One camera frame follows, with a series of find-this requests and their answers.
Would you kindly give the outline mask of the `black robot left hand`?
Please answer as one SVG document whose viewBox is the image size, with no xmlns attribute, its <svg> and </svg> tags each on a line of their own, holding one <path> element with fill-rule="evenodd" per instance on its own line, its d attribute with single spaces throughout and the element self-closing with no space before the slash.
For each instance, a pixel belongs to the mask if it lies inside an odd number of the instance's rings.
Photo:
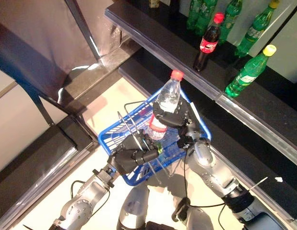
<svg viewBox="0 0 297 230">
<path fill-rule="evenodd" d="M 107 162 L 121 175 L 131 173 L 159 156 L 158 145 L 143 129 L 129 134 L 116 148 L 113 149 Z"/>
</svg>

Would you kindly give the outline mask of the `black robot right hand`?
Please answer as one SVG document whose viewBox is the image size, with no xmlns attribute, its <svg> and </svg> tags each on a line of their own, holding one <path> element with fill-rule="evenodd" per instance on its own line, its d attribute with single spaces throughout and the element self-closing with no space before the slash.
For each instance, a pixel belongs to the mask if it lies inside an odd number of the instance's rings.
<svg viewBox="0 0 297 230">
<path fill-rule="evenodd" d="M 167 112 L 157 103 L 153 103 L 153 114 L 156 119 L 163 125 L 178 130 L 179 134 L 188 132 L 201 132 L 200 122 L 196 117 L 190 103 L 181 99 L 174 112 Z"/>
</svg>

